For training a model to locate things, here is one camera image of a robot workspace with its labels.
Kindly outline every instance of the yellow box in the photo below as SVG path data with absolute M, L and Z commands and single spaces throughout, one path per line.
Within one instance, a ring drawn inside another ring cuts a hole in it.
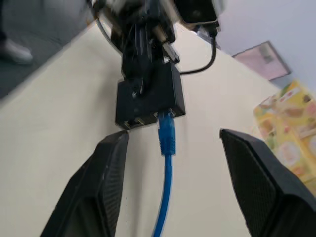
M 294 81 L 254 109 L 259 130 L 277 159 L 316 196 L 316 101 Z

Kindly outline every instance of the table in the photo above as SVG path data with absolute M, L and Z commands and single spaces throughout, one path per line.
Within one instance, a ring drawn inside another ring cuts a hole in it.
M 201 67 L 211 47 L 182 26 L 180 70 Z M 119 131 L 121 58 L 92 24 L 0 105 L 0 230 L 39 236 L 69 178 L 105 136 Z M 164 237 L 246 237 L 219 129 L 252 134 L 252 110 L 277 88 L 218 52 L 207 71 L 182 77 L 187 115 L 175 120 L 177 154 Z M 158 128 L 130 133 L 117 237 L 149 237 L 163 185 Z

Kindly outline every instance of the gray floor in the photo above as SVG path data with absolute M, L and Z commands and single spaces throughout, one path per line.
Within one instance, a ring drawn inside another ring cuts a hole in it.
M 7 0 L 5 31 L 32 50 L 34 62 L 26 66 L 0 61 L 0 99 L 80 33 L 88 19 L 85 0 Z

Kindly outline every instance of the blue ethernet cable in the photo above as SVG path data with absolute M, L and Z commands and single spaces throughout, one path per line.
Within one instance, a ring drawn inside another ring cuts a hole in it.
M 170 111 L 160 113 L 158 121 L 160 149 L 161 154 L 165 156 L 165 170 L 162 201 L 153 237 L 160 237 L 166 220 L 172 182 L 172 156 L 176 153 L 173 114 Z

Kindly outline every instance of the white shoe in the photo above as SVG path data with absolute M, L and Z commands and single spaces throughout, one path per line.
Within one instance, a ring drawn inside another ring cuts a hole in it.
M 22 64 L 29 64 L 33 60 L 30 50 L 10 39 L 7 39 L 4 43 L 0 44 L 0 58 Z

